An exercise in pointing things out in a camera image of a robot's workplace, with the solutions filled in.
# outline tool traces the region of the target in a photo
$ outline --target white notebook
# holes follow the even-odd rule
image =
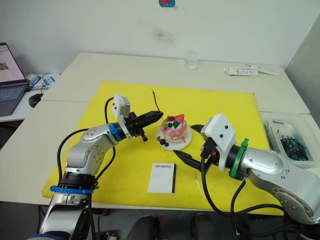
[[[173,194],[175,192],[176,168],[174,163],[152,164],[148,193]]]

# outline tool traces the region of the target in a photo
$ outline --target computer mouse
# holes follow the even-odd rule
[[[38,102],[40,102],[42,95],[43,93],[38,93],[36,95],[29,97],[30,107],[34,108],[38,104]]]

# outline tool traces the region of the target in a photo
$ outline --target yellow mat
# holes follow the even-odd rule
[[[215,114],[225,113],[236,132],[236,141],[240,145],[244,138],[249,138],[249,146],[269,149],[263,124],[252,93],[199,90],[181,87],[132,84],[120,82],[101,83],[98,91],[87,107],[77,129],[91,128],[105,123],[104,106],[108,98],[118,93],[131,102],[131,111],[141,115],[156,110],[152,89],[156,94],[158,106],[164,117],[185,114],[189,125],[205,124]],[[114,123],[112,106],[108,107],[108,119]],[[165,208],[185,208],[210,210],[210,206],[197,186],[193,169],[185,165],[172,151],[165,150],[156,142],[156,132],[161,120],[144,129],[147,142],[141,137],[125,139],[116,146],[116,157],[112,165],[99,180],[99,189],[94,191],[93,201],[108,204],[150,206]],[[69,142],[66,152],[80,139],[80,133]],[[195,159],[200,159],[200,148],[204,143],[201,135],[192,131],[191,143],[183,149]],[[62,166],[66,164],[66,152],[62,156]],[[112,151],[105,155],[102,169],[110,160]],[[175,193],[148,193],[148,184],[153,163],[175,163]],[[201,174],[195,171],[201,185]],[[58,181],[56,168],[42,190],[44,197],[50,198],[49,188]],[[240,181],[229,177],[228,172],[221,172],[211,166],[207,174],[207,185],[213,201],[223,211],[230,211],[230,201]],[[269,193],[254,187],[249,181],[239,194],[235,204],[241,210],[256,204],[274,203],[276,199]],[[280,214],[276,209],[260,209],[255,213]]]

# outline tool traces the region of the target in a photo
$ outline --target wall stain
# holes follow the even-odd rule
[[[152,38],[156,44],[173,46],[176,43],[175,36],[172,32],[163,30],[159,27],[152,30]]]

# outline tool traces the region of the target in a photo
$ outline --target laptop screen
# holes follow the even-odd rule
[[[0,43],[0,84],[24,80],[25,77],[18,67],[6,43]]]

